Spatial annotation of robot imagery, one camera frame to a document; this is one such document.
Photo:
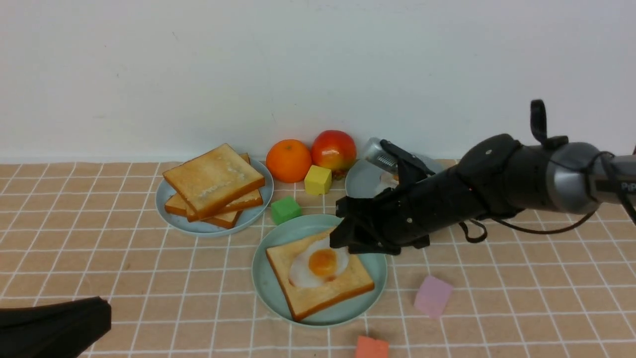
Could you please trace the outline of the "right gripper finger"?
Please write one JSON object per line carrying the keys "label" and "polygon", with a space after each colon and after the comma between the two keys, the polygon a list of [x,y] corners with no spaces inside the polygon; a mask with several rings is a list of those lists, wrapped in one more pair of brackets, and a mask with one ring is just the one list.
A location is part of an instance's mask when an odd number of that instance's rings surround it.
{"label": "right gripper finger", "polygon": [[397,256],[400,246],[389,242],[375,227],[364,220],[344,218],[329,234],[329,246],[332,249],[347,249],[348,253],[384,254]]}
{"label": "right gripper finger", "polygon": [[336,217],[359,221],[375,221],[383,216],[378,199],[345,196],[336,201]]}

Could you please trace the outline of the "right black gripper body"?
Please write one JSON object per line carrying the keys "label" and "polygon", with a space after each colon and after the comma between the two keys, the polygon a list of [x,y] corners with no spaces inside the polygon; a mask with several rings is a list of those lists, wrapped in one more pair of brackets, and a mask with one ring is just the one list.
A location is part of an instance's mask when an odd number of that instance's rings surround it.
{"label": "right black gripper body", "polygon": [[427,247],[432,233],[455,224],[467,233],[468,221],[476,224],[490,213],[489,180],[490,170],[468,166],[426,178],[408,173],[395,189],[375,195],[383,216],[369,223],[401,248]]}

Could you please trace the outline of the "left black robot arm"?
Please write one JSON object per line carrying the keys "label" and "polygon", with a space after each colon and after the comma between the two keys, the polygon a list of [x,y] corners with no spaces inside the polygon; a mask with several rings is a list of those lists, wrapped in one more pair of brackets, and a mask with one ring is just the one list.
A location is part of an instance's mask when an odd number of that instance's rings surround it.
{"label": "left black robot arm", "polygon": [[101,297],[0,311],[2,358],[78,358],[111,330]]}

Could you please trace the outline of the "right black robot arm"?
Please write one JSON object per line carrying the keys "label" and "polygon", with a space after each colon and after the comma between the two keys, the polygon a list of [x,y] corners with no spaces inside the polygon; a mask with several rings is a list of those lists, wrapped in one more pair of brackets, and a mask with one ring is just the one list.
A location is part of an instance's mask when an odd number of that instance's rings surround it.
{"label": "right black robot arm", "polygon": [[487,219],[532,233],[508,223],[526,209],[582,215],[548,234],[581,226],[604,202],[621,205],[635,219],[635,157],[571,143],[566,136],[525,146],[508,134],[496,135],[438,173],[388,140],[373,138],[365,155],[372,165],[396,175],[398,184],[372,198],[337,201],[341,222],[329,244],[351,254],[397,256],[402,248],[422,249],[430,245],[432,233],[455,224],[469,243],[480,243],[487,231],[470,237],[467,222],[483,227]]}

